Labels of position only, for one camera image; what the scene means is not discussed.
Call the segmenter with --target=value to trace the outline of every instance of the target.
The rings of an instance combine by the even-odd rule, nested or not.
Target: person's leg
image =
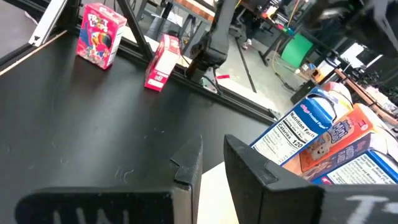
[[[253,39],[256,32],[261,27],[261,19],[251,19],[246,24],[246,41],[242,44],[242,48],[247,50],[251,45],[251,40]]]
[[[260,30],[261,22],[262,22],[261,19],[254,19],[254,21],[251,23],[251,29],[249,30],[249,32],[248,29],[246,29],[246,37],[248,39],[253,39],[257,31]]]

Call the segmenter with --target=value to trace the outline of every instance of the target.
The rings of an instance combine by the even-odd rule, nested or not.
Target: box
[[[355,104],[353,111],[340,118],[330,130],[300,153],[302,171],[310,170],[365,134],[376,133],[379,128],[387,126],[367,106]]]
[[[178,38],[164,34],[146,70],[145,87],[161,91],[180,58]]]
[[[353,109],[353,99],[351,97],[351,93],[342,83],[328,82],[324,84],[322,88],[333,96],[337,97],[342,106],[348,108],[350,111]]]
[[[102,69],[113,62],[127,19],[101,3],[85,5],[77,54]]]
[[[285,164],[319,135],[331,128],[338,100],[315,87],[292,110],[269,127],[252,144],[255,150],[278,165]]]
[[[397,153],[392,135],[368,133],[303,177],[315,184],[396,184]]]
[[[319,76],[319,70],[313,63],[305,63],[299,68],[301,74],[309,79],[316,79]]]

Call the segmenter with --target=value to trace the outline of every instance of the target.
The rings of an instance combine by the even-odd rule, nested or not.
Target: black tabletop
[[[173,80],[144,88],[144,65],[116,57],[103,71],[75,56],[76,40],[66,34],[0,77],[0,223],[36,189],[137,182],[194,136],[208,171],[225,134],[250,143],[267,128]]]

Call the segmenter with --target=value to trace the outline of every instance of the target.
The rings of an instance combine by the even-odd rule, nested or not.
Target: red cereal box
[[[145,87],[161,91],[180,58],[178,38],[164,34],[146,70]]]
[[[77,54],[102,69],[108,68],[118,51],[126,22],[126,18],[101,3],[85,5]]]

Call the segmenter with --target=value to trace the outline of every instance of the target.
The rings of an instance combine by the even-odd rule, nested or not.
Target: frosted flakes box
[[[251,147],[278,165],[285,164],[329,130],[338,99],[315,87],[292,110],[269,127]]]
[[[315,184],[396,184],[398,143],[388,131],[368,133],[303,174]]]

